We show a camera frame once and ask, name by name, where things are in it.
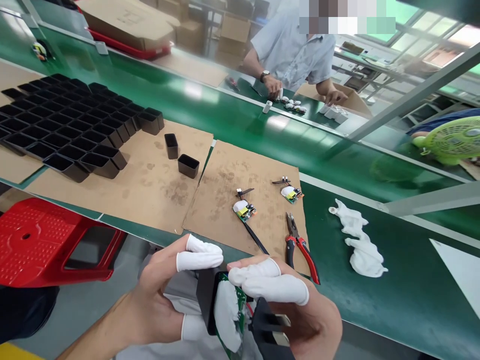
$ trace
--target green fan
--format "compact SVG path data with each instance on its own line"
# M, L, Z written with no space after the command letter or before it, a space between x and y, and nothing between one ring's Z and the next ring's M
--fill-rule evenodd
M462 159L480 156L480 116L464 117L433 129L413 144L433 154L444 165L458 165Z

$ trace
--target red tray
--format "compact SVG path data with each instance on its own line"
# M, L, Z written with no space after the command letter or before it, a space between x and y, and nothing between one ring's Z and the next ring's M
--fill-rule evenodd
M120 41L117 41L108 36L105 36L99 32L96 32L90 29L87 29L87 30L90 32L91 36L95 41L104 42L105 44L107 44L112 48L121 50L139 59L144 59L144 60L151 59L151 58L157 57L158 55L164 56L172 52L172 48L170 46L164 46L158 50L141 51L131 46L125 45Z

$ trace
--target light blue shirt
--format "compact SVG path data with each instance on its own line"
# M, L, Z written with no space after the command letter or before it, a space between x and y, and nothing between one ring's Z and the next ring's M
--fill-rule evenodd
M260 64L283 84L296 92L308 78L318 84L330 78L335 51L335 36L300 33L299 9L277 14L251 40Z

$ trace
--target wristwatch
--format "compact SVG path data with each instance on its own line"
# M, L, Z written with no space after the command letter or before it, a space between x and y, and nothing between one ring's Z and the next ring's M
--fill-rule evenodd
M270 75L270 71L268 70L264 70L261 75L260 75L260 82L263 83L264 82L264 77L266 77L267 75Z

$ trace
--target wire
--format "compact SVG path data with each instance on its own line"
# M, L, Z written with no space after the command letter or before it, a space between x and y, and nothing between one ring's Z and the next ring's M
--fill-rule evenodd
M248 310L250 310L250 314L253 316L254 311L252 310L252 307L250 306L250 304L248 302L246 302L245 304L246 304L246 307L248 308Z

